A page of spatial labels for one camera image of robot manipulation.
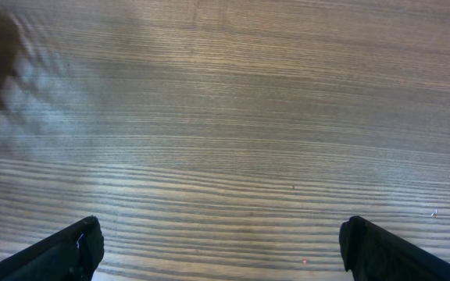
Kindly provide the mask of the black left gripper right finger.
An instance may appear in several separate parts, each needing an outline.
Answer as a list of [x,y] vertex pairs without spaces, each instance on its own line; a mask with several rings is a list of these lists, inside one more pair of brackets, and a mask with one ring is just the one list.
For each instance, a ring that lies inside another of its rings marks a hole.
[[450,263],[365,220],[341,224],[345,271],[359,281],[450,281]]

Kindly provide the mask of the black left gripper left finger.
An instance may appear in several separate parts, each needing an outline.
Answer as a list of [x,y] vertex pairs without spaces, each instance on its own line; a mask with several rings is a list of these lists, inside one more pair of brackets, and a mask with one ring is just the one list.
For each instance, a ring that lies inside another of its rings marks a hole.
[[89,281],[104,253],[99,221],[88,216],[0,261],[0,280]]

